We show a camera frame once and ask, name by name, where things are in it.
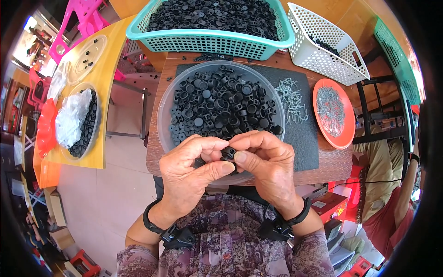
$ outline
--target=wrist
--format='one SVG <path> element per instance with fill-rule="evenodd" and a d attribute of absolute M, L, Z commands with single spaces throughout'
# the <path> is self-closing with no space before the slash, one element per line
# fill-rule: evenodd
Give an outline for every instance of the wrist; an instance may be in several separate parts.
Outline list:
<path fill-rule="evenodd" d="M 274 207 L 282 215 L 284 220 L 290 220 L 301 214 L 304 207 L 304 201 L 303 198 L 296 195 L 293 200 L 280 203 L 277 207 Z"/>
<path fill-rule="evenodd" d="M 164 201 L 160 201 L 149 210 L 148 219 L 160 229 L 167 230 L 179 218 L 171 213 Z"/>

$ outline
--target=white plastic bag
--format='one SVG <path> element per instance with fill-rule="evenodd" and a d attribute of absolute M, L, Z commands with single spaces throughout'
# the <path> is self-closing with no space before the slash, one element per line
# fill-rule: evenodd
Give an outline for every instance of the white plastic bag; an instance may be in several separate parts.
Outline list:
<path fill-rule="evenodd" d="M 57 100 L 62 93 L 62 90 L 66 86 L 67 72 L 70 62 L 61 62 L 54 72 L 54 76 L 51 80 L 51 85 L 49 86 L 47 98 L 53 98 L 54 104 L 57 104 Z"/>
<path fill-rule="evenodd" d="M 82 136 L 80 127 L 85 121 L 91 100 L 91 89 L 86 89 L 83 93 L 71 95 L 63 100 L 62 108 L 55 118 L 55 137 L 62 147 L 71 148 L 74 143 L 80 140 Z"/>

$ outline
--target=hand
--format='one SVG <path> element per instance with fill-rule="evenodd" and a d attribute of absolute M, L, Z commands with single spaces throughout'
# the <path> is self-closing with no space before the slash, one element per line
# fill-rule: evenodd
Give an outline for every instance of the hand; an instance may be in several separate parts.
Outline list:
<path fill-rule="evenodd" d="M 220 160 L 220 150 L 228 145 L 218 137 L 192 135 L 160 159 L 164 184 L 160 203 L 175 218 L 172 222 L 195 208 L 209 183 L 234 171 L 232 163 Z M 199 157 L 207 164 L 195 169 Z"/>
<path fill-rule="evenodd" d="M 250 131 L 233 137 L 234 161 L 255 176 L 258 194 L 287 219 L 296 217 L 303 201 L 295 193 L 294 149 L 267 131 Z"/>

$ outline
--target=purple patterned shirt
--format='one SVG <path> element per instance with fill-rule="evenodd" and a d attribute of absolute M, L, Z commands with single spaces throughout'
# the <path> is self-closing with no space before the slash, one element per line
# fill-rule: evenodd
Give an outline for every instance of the purple patterned shirt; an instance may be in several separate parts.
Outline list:
<path fill-rule="evenodd" d="M 192 229 L 192 248 L 165 249 L 160 257 L 139 245 L 117 254 L 118 277 L 334 276 L 326 237 L 316 231 L 287 242 L 258 237 L 265 207 L 237 195 L 203 196 L 177 226 Z M 268 211 L 267 218 L 273 218 Z"/>

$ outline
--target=teal plastic basket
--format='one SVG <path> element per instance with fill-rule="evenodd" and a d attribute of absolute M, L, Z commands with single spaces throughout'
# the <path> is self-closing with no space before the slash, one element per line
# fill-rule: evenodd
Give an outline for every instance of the teal plastic basket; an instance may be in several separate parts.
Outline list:
<path fill-rule="evenodd" d="M 394 69 L 394 74 L 400 83 L 402 93 L 406 96 L 411 105 L 420 105 L 421 100 L 417 81 L 408 58 L 404 54 L 394 35 L 380 18 L 375 25 L 374 36 L 380 43 Z"/>
<path fill-rule="evenodd" d="M 295 43 L 294 32 L 279 0 L 267 0 L 274 9 L 280 41 L 229 31 L 176 29 L 146 32 L 151 15 L 166 0 L 151 0 L 126 29 L 128 39 L 141 41 L 153 52 L 212 52 L 264 61 L 279 48 Z"/>

